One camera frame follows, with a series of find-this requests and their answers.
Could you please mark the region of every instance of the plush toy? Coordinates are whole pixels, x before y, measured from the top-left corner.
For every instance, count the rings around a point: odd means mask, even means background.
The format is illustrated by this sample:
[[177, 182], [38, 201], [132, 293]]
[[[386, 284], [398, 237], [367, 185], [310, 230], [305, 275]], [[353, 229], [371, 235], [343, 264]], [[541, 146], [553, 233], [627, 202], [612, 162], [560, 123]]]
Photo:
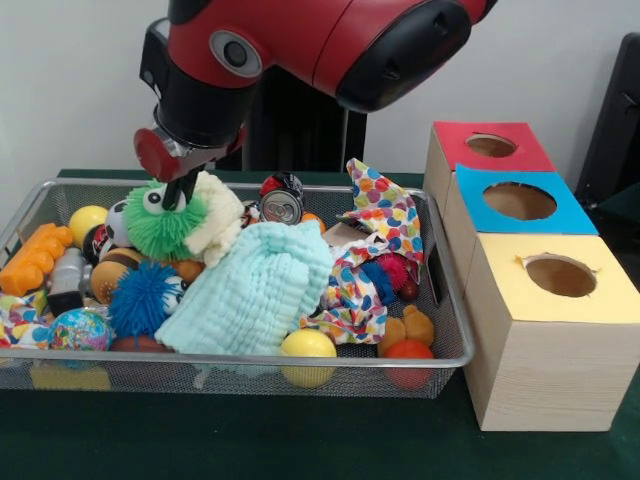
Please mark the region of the plush toy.
[[376, 262], [365, 262], [360, 265], [360, 270], [362, 270], [375, 285], [382, 305], [385, 307], [391, 305], [396, 299], [396, 296], [391, 286], [391, 278], [383, 268]]
[[184, 243], [192, 256], [213, 268], [231, 250], [242, 231], [244, 205], [218, 177], [207, 172], [198, 174], [193, 196], [202, 200], [207, 213]]
[[127, 196], [124, 221], [131, 243], [145, 256], [171, 262], [193, 258], [186, 238], [202, 225], [208, 208], [194, 194], [187, 203], [180, 194], [174, 210], [162, 208], [166, 184], [152, 180], [146, 187], [133, 189]]
[[387, 317], [385, 336], [378, 344], [378, 356], [385, 356], [393, 345], [405, 340], [417, 340], [427, 347], [433, 344], [434, 326], [431, 319], [415, 305], [408, 305], [403, 318]]
[[407, 262], [404, 257], [397, 253], [386, 253], [376, 258], [376, 263], [380, 265], [391, 278], [393, 291], [399, 292], [409, 278]]

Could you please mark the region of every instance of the metal basket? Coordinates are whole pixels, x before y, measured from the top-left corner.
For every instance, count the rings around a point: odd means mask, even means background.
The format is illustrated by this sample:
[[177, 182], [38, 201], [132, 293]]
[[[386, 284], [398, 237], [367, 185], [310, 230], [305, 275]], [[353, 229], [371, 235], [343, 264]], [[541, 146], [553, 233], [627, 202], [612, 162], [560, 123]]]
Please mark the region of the metal basket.
[[[142, 184], [55, 179], [37, 186], [0, 235], [0, 264], [5, 265], [41, 224], [65, 225], [85, 205], [108, 208]], [[229, 186], [242, 200], [258, 198], [259, 185]], [[0, 349], [0, 388], [435, 398], [455, 368], [471, 360], [474, 346], [435, 201], [420, 190], [409, 192], [416, 201], [429, 259], [422, 268], [416, 303], [435, 324], [434, 360], [377, 358], [375, 347], [361, 345], [340, 346], [333, 359]], [[331, 227], [337, 214], [352, 209], [352, 189], [306, 187], [305, 206]], [[389, 313], [401, 317], [404, 306], [397, 301]], [[285, 379], [282, 366], [298, 367], [298, 375], [308, 377], [324, 374], [327, 367], [335, 371], [324, 385], [301, 388]], [[407, 379], [414, 374], [422, 380], [428, 377], [426, 385], [401, 388], [391, 381], [394, 375]], [[416, 385], [409, 382], [406, 387]]]

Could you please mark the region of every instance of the red robot arm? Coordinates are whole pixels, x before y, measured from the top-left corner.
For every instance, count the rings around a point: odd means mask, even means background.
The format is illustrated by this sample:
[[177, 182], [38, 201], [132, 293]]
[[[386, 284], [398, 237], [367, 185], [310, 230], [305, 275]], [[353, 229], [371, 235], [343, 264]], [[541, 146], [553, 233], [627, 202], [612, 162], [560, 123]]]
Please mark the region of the red robot arm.
[[140, 163], [171, 182], [237, 148], [272, 65], [350, 110], [384, 108], [451, 58], [496, 1], [171, 0], [145, 38], [140, 77], [159, 102], [154, 127], [135, 136]]

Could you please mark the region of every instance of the stacked boxes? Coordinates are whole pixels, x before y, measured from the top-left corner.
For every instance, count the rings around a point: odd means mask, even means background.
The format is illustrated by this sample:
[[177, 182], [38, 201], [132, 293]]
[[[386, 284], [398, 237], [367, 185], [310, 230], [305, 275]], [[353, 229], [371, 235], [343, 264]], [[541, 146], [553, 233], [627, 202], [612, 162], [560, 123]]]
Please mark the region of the stacked boxes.
[[608, 430], [640, 361], [640, 294], [531, 129], [437, 123], [425, 188], [473, 324], [480, 427]]

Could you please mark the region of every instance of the colorful fabric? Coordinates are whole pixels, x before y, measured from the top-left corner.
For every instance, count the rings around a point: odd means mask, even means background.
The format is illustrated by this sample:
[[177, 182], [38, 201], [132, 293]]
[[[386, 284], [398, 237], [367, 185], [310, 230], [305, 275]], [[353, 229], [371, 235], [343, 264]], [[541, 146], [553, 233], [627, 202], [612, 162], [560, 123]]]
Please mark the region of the colorful fabric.
[[373, 243], [372, 237], [353, 242], [334, 264], [329, 286], [314, 316], [303, 316], [300, 328], [317, 328], [336, 344], [376, 344], [384, 337], [387, 307], [376, 287], [362, 271], [364, 262], [388, 253], [386, 241]]
[[46, 349], [49, 324], [41, 317], [44, 291], [25, 297], [0, 293], [0, 348]]
[[411, 195], [355, 158], [347, 163], [347, 171], [353, 180], [354, 210], [338, 218], [368, 233], [378, 232], [389, 242], [391, 252], [422, 264], [420, 219]]

